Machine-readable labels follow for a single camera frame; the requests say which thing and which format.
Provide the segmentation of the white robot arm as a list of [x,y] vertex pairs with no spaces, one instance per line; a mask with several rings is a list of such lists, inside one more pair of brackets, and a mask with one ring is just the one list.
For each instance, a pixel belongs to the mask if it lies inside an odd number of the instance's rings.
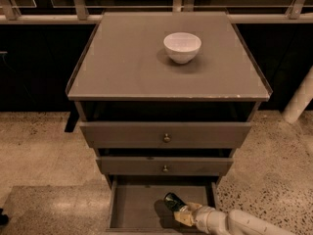
[[207,235],[313,235],[313,68],[279,113],[256,115],[222,180],[218,208],[188,202],[176,221]]

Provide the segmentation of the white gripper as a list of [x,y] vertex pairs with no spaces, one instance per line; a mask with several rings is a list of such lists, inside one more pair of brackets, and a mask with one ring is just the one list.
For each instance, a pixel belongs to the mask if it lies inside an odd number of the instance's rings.
[[198,203],[187,203],[188,208],[174,212],[174,219],[187,226],[196,226],[197,229],[205,234],[214,234],[215,230],[210,216],[214,214],[215,208],[201,206]]

